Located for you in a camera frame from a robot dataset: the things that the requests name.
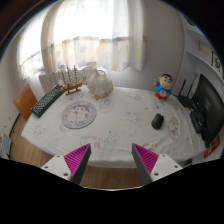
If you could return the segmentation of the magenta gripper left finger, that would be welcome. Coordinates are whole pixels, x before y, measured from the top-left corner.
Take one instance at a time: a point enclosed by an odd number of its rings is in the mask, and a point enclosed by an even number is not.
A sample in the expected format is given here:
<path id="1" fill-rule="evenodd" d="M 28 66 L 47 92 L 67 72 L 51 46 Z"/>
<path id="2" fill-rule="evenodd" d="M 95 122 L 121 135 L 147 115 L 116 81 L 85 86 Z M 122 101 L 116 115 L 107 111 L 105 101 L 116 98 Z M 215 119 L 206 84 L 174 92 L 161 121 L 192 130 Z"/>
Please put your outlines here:
<path id="1" fill-rule="evenodd" d="M 79 185 L 90 155 L 91 145 L 86 144 L 65 156 L 55 155 L 42 166 L 42 169 Z"/>

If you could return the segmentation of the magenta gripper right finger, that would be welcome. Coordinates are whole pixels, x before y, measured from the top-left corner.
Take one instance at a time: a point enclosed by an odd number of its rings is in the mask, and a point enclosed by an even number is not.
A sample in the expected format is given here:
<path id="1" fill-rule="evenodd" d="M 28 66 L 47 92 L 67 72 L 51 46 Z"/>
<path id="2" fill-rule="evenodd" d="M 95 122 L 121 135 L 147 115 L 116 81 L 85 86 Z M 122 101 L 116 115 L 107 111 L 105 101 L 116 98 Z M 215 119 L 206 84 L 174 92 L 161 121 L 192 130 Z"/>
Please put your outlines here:
<path id="1" fill-rule="evenodd" d="M 167 154 L 157 155 L 135 143 L 132 144 L 132 155 L 144 185 L 148 185 L 182 169 Z"/>

